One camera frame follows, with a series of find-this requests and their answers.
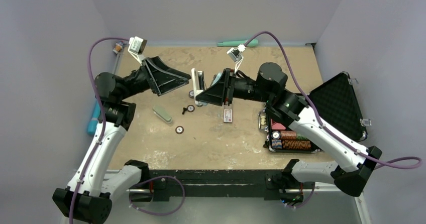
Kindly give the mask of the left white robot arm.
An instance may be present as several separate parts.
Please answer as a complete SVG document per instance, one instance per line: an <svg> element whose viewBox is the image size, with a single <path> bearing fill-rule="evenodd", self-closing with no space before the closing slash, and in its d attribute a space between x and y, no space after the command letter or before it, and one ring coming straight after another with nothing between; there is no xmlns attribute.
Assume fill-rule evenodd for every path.
<svg viewBox="0 0 426 224"><path fill-rule="evenodd" d="M168 67L159 57L145 58L138 69L125 77L103 72L94 78L101 113L93 139L75 175L52 196L65 217L70 221L104 223L113 202L127 189L150 184L148 164L137 160L129 160L114 177L104 179L134 118L136 104L126 99L147 90L162 96L187 85L190 78L189 74Z"/></svg>

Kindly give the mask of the green stapler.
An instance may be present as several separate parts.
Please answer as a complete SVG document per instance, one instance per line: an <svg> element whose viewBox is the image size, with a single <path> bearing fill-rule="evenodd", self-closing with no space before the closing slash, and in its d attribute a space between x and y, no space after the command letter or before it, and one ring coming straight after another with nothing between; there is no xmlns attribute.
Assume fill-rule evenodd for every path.
<svg viewBox="0 0 426 224"><path fill-rule="evenodd" d="M162 106L155 105L152 107L152 110L153 110L153 113L165 123L167 124L172 123L173 121L172 116Z"/></svg>

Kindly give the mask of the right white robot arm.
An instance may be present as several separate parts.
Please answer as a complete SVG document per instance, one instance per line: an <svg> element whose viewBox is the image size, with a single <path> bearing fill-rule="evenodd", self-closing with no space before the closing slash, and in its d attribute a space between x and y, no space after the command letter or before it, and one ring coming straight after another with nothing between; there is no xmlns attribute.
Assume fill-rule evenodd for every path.
<svg viewBox="0 0 426 224"><path fill-rule="evenodd" d="M274 121L302 134L327 152L330 162L305 162L292 159L278 178L284 188L304 182L334 184L343 193L358 197L363 192L382 151L365 147L342 134L315 115L313 105L285 88L288 76L272 62L262 64L255 80L238 78L231 69L205 90L196 90L197 101L222 106L234 98L265 103L265 113Z"/></svg>

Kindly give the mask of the blue stapler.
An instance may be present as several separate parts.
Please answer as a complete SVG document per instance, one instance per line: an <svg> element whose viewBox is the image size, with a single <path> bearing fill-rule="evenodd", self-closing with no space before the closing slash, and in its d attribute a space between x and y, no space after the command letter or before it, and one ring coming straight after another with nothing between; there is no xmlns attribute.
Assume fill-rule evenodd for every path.
<svg viewBox="0 0 426 224"><path fill-rule="evenodd" d="M195 68L192 68L191 79L192 79L192 85L193 85L193 91L195 93L195 97L207 89L207 86L204 80L203 71L197 71ZM194 98L194 103L198 107L207 106L207 102L198 101L195 98Z"/></svg>

